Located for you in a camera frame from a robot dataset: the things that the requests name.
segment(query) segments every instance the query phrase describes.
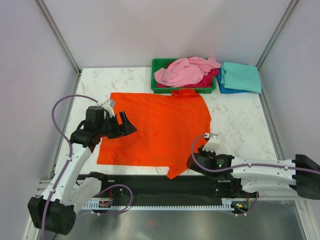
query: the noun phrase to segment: orange cloth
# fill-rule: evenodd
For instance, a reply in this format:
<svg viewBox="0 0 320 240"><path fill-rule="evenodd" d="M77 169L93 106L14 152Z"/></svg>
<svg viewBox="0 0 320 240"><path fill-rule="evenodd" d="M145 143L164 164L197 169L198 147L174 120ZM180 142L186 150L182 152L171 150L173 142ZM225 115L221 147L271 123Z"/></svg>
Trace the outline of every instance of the orange cloth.
<svg viewBox="0 0 320 240"><path fill-rule="evenodd" d="M173 179L187 169L194 139L210 132L207 105L193 89L173 90L171 96L112 93L110 98L115 101L114 112L125 111L137 132L116 139L104 137L98 164L168 166L167 176ZM199 140L194 151L203 144L205 140Z"/></svg>

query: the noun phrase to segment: wall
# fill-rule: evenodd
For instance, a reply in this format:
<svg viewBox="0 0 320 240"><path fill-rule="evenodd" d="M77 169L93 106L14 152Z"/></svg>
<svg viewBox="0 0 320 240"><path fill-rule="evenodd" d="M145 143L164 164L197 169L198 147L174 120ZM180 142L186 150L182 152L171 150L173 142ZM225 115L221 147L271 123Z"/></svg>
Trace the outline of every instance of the wall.
<svg viewBox="0 0 320 240"><path fill-rule="evenodd" d="M260 69L285 157L320 164L320 1L300 1ZM311 209L320 226L320 201Z"/></svg>
<svg viewBox="0 0 320 240"><path fill-rule="evenodd" d="M81 68L214 56L255 65L290 0L44 0Z"/></svg>
<svg viewBox="0 0 320 240"><path fill-rule="evenodd" d="M73 92L76 73L33 0L0 1L0 31L0 239L19 240L59 139L51 108Z"/></svg>

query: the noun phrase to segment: folded cloth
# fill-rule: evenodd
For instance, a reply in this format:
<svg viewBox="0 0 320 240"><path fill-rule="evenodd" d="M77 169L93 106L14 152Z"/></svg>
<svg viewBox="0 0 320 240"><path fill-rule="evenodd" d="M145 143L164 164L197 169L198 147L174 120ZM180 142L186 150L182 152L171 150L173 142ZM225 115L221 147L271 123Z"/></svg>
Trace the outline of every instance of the folded cloth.
<svg viewBox="0 0 320 240"><path fill-rule="evenodd" d="M261 82L256 66L225 61L221 68L221 84L227 89L261 93Z"/></svg>
<svg viewBox="0 0 320 240"><path fill-rule="evenodd" d="M217 76L219 73L221 74L219 69L220 68L211 69L211 71L207 75L203 76L203 79L199 83L184 85L182 86L182 88L211 88L214 76ZM162 85L161 83L157 83L156 87L170 88L169 86Z"/></svg>
<svg viewBox="0 0 320 240"><path fill-rule="evenodd" d="M211 69L220 68L221 64L215 58L208 60L194 56L180 58L168 66L154 73L155 81L168 87L183 87L201 82Z"/></svg>
<svg viewBox="0 0 320 240"><path fill-rule="evenodd" d="M114 111L125 111L137 131L115 139L103 137L97 163L169 167L170 179L187 170L192 142L210 132L211 117L204 99L194 89L171 92L171 96L111 93L110 98L116 102ZM205 143L204 138L199 139L193 151Z"/></svg>
<svg viewBox="0 0 320 240"><path fill-rule="evenodd" d="M218 81L218 86L220 89L220 93L221 94L239 94L239 93L250 93L250 91L247 90L237 90L237 89L229 89L229 88L225 88L225 86L223 86L221 84L221 68L219 68L219 75L216 77L217 81Z"/></svg>

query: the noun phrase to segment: white marble table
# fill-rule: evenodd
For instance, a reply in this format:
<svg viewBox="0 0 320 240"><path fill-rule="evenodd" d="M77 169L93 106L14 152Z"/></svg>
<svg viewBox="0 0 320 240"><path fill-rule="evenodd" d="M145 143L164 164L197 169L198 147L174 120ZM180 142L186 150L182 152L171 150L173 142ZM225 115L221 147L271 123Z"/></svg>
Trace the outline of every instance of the white marble table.
<svg viewBox="0 0 320 240"><path fill-rule="evenodd" d="M76 94L92 97L103 103L112 92L153 93L150 89L150 67L85 68ZM237 155L247 159L276 160L266 119L259 96L255 93L220 94L219 87L211 94L202 94L211 115L211 133L219 134L221 145L217 154ZM86 110L94 102L75 98L68 120L66 135L77 128L85 118ZM91 171L105 174L166 175L168 167L98 165L100 145L84 164L81 174ZM68 152L64 141L59 152L57 167ZM186 170L183 175L199 173Z"/></svg>

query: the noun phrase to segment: pink cloth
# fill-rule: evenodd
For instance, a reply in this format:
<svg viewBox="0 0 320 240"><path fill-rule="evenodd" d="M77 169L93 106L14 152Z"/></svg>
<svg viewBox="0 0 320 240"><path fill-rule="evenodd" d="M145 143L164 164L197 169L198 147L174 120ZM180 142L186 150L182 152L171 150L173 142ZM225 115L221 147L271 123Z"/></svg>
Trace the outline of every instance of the pink cloth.
<svg viewBox="0 0 320 240"><path fill-rule="evenodd" d="M184 85L184 88L211 88L212 87L212 81L214 76L219 75L219 68L211 69L210 72L208 72L207 75L203 77L203 79L197 83L197 84L188 84ZM157 88L170 88L169 86L162 85L161 83L157 83Z"/></svg>
<svg viewBox="0 0 320 240"><path fill-rule="evenodd" d="M171 63L167 69L161 68L154 73L155 81L169 87L183 87L199 83L211 69L218 69L221 64L215 58L208 60L194 56L180 58Z"/></svg>

